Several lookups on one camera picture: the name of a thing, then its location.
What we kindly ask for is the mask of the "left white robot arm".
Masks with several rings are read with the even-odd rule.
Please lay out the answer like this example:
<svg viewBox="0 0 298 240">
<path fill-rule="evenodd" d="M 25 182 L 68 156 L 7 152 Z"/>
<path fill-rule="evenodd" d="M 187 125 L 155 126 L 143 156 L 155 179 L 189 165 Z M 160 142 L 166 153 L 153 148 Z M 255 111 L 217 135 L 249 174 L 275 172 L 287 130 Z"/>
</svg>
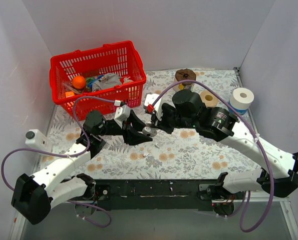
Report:
<svg viewBox="0 0 298 240">
<path fill-rule="evenodd" d="M 69 181 L 64 179 L 102 150 L 106 143 L 102 136 L 122 136 L 125 144 L 135 146 L 151 142 L 156 135 L 156 131 L 146 126 L 133 110 L 123 107 L 117 108 L 115 118 L 111 120 L 106 120 L 97 110 L 89 112 L 83 130 L 64 158 L 17 179 L 11 204 L 31 224 L 40 223 L 52 208 L 67 200 L 95 197 L 96 182 L 90 176 L 81 173 Z"/>
</svg>

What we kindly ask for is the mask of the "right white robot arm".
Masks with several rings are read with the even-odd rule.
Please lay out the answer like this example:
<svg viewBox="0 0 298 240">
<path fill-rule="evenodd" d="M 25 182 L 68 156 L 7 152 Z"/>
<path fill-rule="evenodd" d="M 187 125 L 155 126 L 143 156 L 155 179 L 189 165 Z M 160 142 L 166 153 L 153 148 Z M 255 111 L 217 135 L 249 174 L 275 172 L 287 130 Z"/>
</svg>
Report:
<svg viewBox="0 0 298 240">
<path fill-rule="evenodd" d="M 229 146 L 260 168 L 239 173 L 221 173 L 214 186 L 204 193 L 211 198 L 226 199 L 244 191 L 289 196 L 298 188 L 298 152 L 284 152 L 264 139 L 253 137 L 247 126 L 222 107 L 207 107 L 199 94 L 184 89 L 172 97 L 172 105 L 163 103 L 158 94 L 146 96 L 144 109 L 151 114 L 151 126 L 171 134 L 174 129 L 194 129 L 205 138 Z"/>
</svg>

